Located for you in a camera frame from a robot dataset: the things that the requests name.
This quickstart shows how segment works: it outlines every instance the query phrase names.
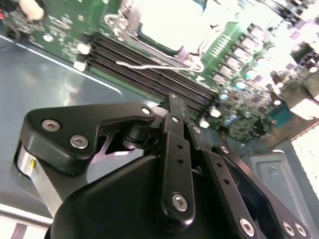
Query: screw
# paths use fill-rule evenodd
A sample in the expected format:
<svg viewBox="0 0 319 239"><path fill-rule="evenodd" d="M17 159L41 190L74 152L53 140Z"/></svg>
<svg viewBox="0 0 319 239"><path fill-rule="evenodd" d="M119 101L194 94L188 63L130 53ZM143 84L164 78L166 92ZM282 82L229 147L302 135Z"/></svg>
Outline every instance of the screw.
<svg viewBox="0 0 319 239"><path fill-rule="evenodd" d="M185 197L183 197L181 194L174 194L172 197L173 205L177 208L177 210L181 212L185 212L187 210L187 201Z"/></svg>
<svg viewBox="0 0 319 239"><path fill-rule="evenodd" d="M225 146L221 146L221 150L223 150L224 153L229 153L228 149Z"/></svg>
<svg viewBox="0 0 319 239"><path fill-rule="evenodd" d="M199 128L194 127L193 129L195 130L196 133L200 133L200 129Z"/></svg>
<svg viewBox="0 0 319 239"><path fill-rule="evenodd" d="M172 117L171 119L172 119L173 121L175 121L176 123L179 122L179 120L178 120L177 118L175 118L175 117Z"/></svg>
<svg viewBox="0 0 319 239"><path fill-rule="evenodd" d="M251 238L254 236L255 231L254 231L254 228L253 228L253 226L250 224L249 221L247 221L247 220L244 219L244 218L241 218L241 219L239 219L239 224L240 224L240 227L242 228L242 230L243 230L248 236L250 236Z"/></svg>
<svg viewBox="0 0 319 239"><path fill-rule="evenodd" d="M113 24L114 24L113 20L112 20L109 16L107 16L107 15L105 15L105 17L104 17L104 22L105 22L107 25L113 25Z"/></svg>
<svg viewBox="0 0 319 239"><path fill-rule="evenodd" d="M41 125L45 130L50 132L56 132L61 128L61 125L53 119L46 119L42 122Z"/></svg>
<svg viewBox="0 0 319 239"><path fill-rule="evenodd" d="M89 142L84 136L74 135L70 138L70 144L75 148L84 149L89 145Z"/></svg>
<svg viewBox="0 0 319 239"><path fill-rule="evenodd" d="M151 111L147 108L142 108L142 111L144 114L147 114L147 115L149 115L151 113Z"/></svg>
<svg viewBox="0 0 319 239"><path fill-rule="evenodd" d="M122 31L118 28L114 28L114 35L118 37L119 41L124 41L123 37L122 37Z"/></svg>
<svg viewBox="0 0 319 239"><path fill-rule="evenodd" d="M51 36L50 34L48 33L45 33L43 35L43 40L45 40L46 42L52 42L54 39L53 39L53 36Z"/></svg>
<svg viewBox="0 0 319 239"><path fill-rule="evenodd" d="M294 230L291 228L291 226L288 223L283 222L283 226L284 226L286 232L288 232L289 235L291 235L291 236L295 235Z"/></svg>
<svg viewBox="0 0 319 239"><path fill-rule="evenodd" d="M300 226L298 223L295 223L295 226L301 235L303 235L304 237L307 236L307 233L306 233L305 229L303 229L302 226Z"/></svg>

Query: capacitor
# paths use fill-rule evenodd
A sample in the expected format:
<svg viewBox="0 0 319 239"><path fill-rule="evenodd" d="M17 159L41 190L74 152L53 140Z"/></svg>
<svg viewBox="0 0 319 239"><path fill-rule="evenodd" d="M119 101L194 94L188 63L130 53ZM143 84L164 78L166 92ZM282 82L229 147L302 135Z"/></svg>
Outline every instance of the capacitor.
<svg viewBox="0 0 319 239"><path fill-rule="evenodd" d="M311 59L306 65L306 69L309 70L310 73L314 73L318 70L318 67L313 59Z"/></svg>
<svg viewBox="0 0 319 239"><path fill-rule="evenodd" d="M205 118L201 118L199 121L199 126L202 128L208 128L209 127L209 123L206 121Z"/></svg>
<svg viewBox="0 0 319 239"><path fill-rule="evenodd" d="M219 98L220 98L222 101L228 100L228 91L227 91L227 90L221 90L221 91L219 92Z"/></svg>
<svg viewBox="0 0 319 239"><path fill-rule="evenodd" d="M278 75L273 75L271 78L272 78L274 84L278 88L281 88L282 86L284 86L284 83L282 82L282 80L280 79L280 77Z"/></svg>
<svg viewBox="0 0 319 239"><path fill-rule="evenodd" d="M245 118L250 118L251 117L251 112L250 111L245 111L244 112L244 117Z"/></svg>
<svg viewBox="0 0 319 239"><path fill-rule="evenodd" d="M245 84L244 80L241 79L241 78L237 78L234 81L234 83L235 83L236 89L243 90L246 87L246 84Z"/></svg>
<svg viewBox="0 0 319 239"><path fill-rule="evenodd" d="M234 122L237 120L237 112L236 111L231 111L230 114L229 114L229 120Z"/></svg>
<svg viewBox="0 0 319 239"><path fill-rule="evenodd" d="M270 98L273 101L274 105L278 106L281 104L281 99L277 96L273 86L271 84L266 85L267 89L270 92Z"/></svg>
<svg viewBox="0 0 319 239"><path fill-rule="evenodd" d="M275 92L270 92L270 98L273 101L274 105L278 106L281 104L281 100Z"/></svg>
<svg viewBox="0 0 319 239"><path fill-rule="evenodd" d="M248 80L254 79L257 76L257 72L251 66L246 67L244 69L244 73L246 74L245 77Z"/></svg>
<svg viewBox="0 0 319 239"><path fill-rule="evenodd" d="M233 123L233 121L231 121L231 120L229 120L229 119L224 120L224 124L225 124L226 126L230 126L232 123Z"/></svg>
<svg viewBox="0 0 319 239"><path fill-rule="evenodd" d="M255 57L255 61L258 66L263 66L268 62L268 60L263 55L257 55Z"/></svg>
<svg viewBox="0 0 319 239"><path fill-rule="evenodd" d="M277 51L277 48L273 43L267 44L264 48L270 55L273 55Z"/></svg>

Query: black bracket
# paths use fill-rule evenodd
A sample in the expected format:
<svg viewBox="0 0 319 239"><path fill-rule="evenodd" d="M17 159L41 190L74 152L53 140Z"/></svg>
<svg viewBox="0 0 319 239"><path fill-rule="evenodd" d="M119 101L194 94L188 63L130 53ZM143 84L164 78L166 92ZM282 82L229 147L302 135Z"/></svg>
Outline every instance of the black bracket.
<svg viewBox="0 0 319 239"><path fill-rule="evenodd" d="M16 165L25 158L19 154L20 147L38 164L49 164L42 167L42 175L47 178L53 175L50 170L55 172L50 187L58 194L61 184L54 182L59 174L69 182L65 174L85 173L95 157L135 148L145 150L143 157L129 165L81 189L77 187L73 194L69 190L49 233L52 239L88 238L84 235L95 233L97 225L108 228L99 226L98 238L120 238L126 234L125 228L136 238L209 238L211 228L221 225L218 238L310 239L307 228L240 158L224 145L211 148L202 129L190 123L181 99L169 95L163 106L161 114L143 104L114 104L39 109L26 115ZM44 125L48 119L55 120L58 129L57 124L49 125L51 128ZM85 147L74 145L74 135L87 140ZM29 170L27 175L36 184L38 170ZM127 200L124 205L123 198L131 197L135 201ZM122 204L114 210L117 201ZM77 220L96 208L103 208L107 216ZM123 230L112 231L118 227L120 214ZM125 224L126 219L136 226ZM155 224L165 234L152 231Z"/></svg>

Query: motherboard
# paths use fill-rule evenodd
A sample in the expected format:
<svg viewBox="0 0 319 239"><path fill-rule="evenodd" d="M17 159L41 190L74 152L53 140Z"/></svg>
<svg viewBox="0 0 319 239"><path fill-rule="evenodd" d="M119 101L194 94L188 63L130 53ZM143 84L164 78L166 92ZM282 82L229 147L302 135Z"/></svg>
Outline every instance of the motherboard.
<svg viewBox="0 0 319 239"><path fill-rule="evenodd" d="M318 70L316 4L6 0L0 9L29 43L77 70L158 103L176 94L201 127L247 141L298 114L284 95Z"/></svg>

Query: white connector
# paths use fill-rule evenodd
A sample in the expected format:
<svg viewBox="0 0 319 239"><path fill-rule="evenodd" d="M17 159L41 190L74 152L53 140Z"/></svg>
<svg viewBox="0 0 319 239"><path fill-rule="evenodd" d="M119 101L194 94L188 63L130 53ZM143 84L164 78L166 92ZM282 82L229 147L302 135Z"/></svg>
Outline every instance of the white connector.
<svg viewBox="0 0 319 239"><path fill-rule="evenodd" d="M210 109L210 115L211 115L212 117L218 118L218 117L220 117L221 112L220 112L218 109L216 109L215 106L213 106L213 107Z"/></svg>
<svg viewBox="0 0 319 239"><path fill-rule="evenodd" d="M92 47L90 44L84 44L84 43L79 43L77 46L77 50L83 55L89 54L91 51L91 48Z"/></svg>
<svg viewBox="0 0 319 239"><path fill-rule="evenodd" d="M85 71L86 66L87 66L87 63L86 63L85 61L84 61L84 62L75 61L75 62L73 63L73 67L74 67L75 69L77 69L78 71L81 71L81 72Z"/></svg>
<svg viewBox="0 0 319 239"><path fill-rule="evenodd" d="M209 123L206 121L205 118L201 118L199 121L199 126L202 128L208 128L209 127Z"/></svg>

